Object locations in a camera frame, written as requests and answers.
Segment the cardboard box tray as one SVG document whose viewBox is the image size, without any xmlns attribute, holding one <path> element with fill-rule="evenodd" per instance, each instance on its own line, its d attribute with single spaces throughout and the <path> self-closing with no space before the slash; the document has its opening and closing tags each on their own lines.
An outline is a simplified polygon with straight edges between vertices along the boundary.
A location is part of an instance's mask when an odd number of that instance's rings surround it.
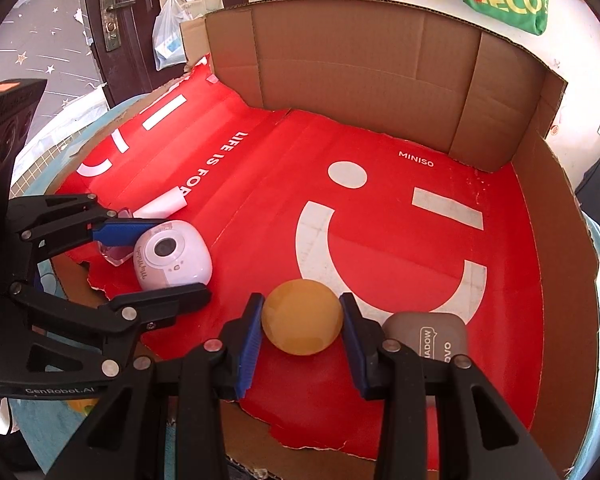
<svg viewBox="0 0 600 480">
<path fill-rule="evenodd" d="M 371 316 L 452 313 L 563 474 L 590 421 L 598 259 L 547 144 L 566 84 L 467 22 L 380 0 L 270 0 L 187 26 L 192 72 L 55 179 L 136 209 L 171 188 L 212 299 L 143 342 L 173 359 L 254 292 L 308 278 Z"/>
</svg>

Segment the dark brown door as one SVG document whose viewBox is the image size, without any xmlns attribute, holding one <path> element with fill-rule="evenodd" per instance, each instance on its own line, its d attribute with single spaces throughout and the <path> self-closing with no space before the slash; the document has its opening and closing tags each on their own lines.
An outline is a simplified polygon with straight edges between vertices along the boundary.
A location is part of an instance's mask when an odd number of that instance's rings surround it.
<svg viewBox="0 0 600 480">
<path fill-rule="evenodd" d="M 247 1 L 223 0 L 223 4 L 236 6 Z M 85 24 L 91 29 L 91 50 L 100 76 L 105 81 L 104 93 L 111 106 L 131 96 L 151 92 L 183 73 L 182 64 L 156 70 L 152 29 L 162 9 L 159 0 L 136 0 L 134 6 L 118 12 L 121 47 L 112 52 L 105 50 L 99 0 L 83 0 L 83 2 L 86 13 Z"/>
</svg>

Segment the red Miniso bag liner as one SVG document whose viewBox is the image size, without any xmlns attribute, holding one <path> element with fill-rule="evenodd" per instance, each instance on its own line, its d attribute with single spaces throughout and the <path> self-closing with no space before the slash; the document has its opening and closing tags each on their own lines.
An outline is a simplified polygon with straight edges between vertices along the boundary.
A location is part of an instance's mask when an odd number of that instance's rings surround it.
<svg viewBox="0 0 600 480">
<path fill-rule="evenodd" d="M 367 315 L 459 316 L 468 354 L 525 424 L 543 357 L 543 298 L 516 172 L 302 110 L 260 110 L 198 67 L 105 136 L 60 185 L 133 210 L 171 188 L 212 258 L 210 304 L 143 336 L 184 356 L 251 294 L 308 278 Z"/>
</svg>

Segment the brown earbuds case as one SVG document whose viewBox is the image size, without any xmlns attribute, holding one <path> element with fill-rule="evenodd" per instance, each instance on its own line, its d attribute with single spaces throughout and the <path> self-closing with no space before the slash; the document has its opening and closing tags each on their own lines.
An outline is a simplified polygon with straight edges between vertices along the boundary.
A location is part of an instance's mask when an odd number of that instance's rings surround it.
<svg viewBox="0 0 600 480">
<path fill-rule="evenodd" d="M 457 354 L 468 353 L 466 325 L 452 313 L 395 313 L 382 329 L 387 338 L 400 341 L 422 358 L 449 363 Z"/>
</svg>

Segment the white plastic bag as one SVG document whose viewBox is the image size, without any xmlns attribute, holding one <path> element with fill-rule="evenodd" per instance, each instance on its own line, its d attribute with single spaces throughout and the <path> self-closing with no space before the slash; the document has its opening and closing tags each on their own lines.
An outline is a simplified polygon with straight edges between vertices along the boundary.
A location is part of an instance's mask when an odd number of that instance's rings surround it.
<svg viewBox="0 0 600 480">
<path fill-rule="evenodd" d="M 164 70 L 186 62 L 181 24 L 191 18 L 178 0 L 166 0 L 152 29 L 156 70 Z"/>
</svg>

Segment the teal fluffy blanket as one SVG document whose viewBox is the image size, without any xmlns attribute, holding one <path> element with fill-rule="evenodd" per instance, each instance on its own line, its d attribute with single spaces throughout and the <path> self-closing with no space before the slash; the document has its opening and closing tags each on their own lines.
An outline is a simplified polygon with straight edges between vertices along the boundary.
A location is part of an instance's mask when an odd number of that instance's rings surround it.
<svg viewBox="0 0 600 480">
<path fill-rule="evenodd" d="M 55 155 L 47 155 L 47 165 L 42 167 L 38 175 L 29 181 L 29 187 L 24 191 L 27 195 L 40 194 L 47 190 L 50 181 L 59 174 L 60 170 L 68 165 L 69 157 L 76 154 L 79 148 L 91 140 L 96 132 L 105 127 L 108 122 L 122 115 L 132 105 L 143 99 L 143 96 L 133 96 L 121 104 L 110 108 L 107 113 L 100 116 L 91 125 L 72 136 L 65 138 L 65 147 L 58 148 Z M 600 314 L 600 225 L 590 216 L 585 216 L 585 222 L 592 237 L 593 245 L 598 258 L 598 271 L 595 279 L 596 295 L 598 300 L 598 313 Z M 600 329 L 598 330 L 598 351 L 600 352 Z M 69 438 L 84 421 L 84 416 L 69 408 L 62 401 L 9 401 L 12 417 L 19 425 L 24 440 L 38 462 L 42 471 L 49 471 L 62 448 Z M 568 471 L 569 479 L 583 479 L 600 458 L 600 364 L 595 387 L 595 399 L 592 417 L 586 430 L 585 438 L 578 457 Z"/>
</svg>

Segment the pink round mini camera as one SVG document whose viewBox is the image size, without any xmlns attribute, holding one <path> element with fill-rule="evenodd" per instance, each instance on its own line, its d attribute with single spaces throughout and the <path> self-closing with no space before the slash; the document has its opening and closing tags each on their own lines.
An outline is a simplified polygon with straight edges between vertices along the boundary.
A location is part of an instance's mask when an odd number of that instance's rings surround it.
<svg viewBox="0 0 600 480">
<path fill-rule="evenodd" d="M 182 220 L 160 223 L 136 242 L 133 266 L 143 290 L 201 283 L 212 277 L 209 249 L 197 229 Z"/>
</svg>

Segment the orange round soap disc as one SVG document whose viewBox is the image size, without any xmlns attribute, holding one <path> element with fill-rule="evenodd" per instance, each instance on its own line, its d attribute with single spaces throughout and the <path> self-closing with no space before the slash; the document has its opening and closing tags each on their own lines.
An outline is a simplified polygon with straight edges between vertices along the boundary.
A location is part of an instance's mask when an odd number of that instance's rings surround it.
<svg viewBox="0 0 600 480">
<path fill-rule="evenodd" d="M 261 324 L 280 351 L 313 356 L 336 340 L 343 312 L 338 297 L 326 285 L 298 278 L 278 285 L 265 298 Z"/>
</svg>

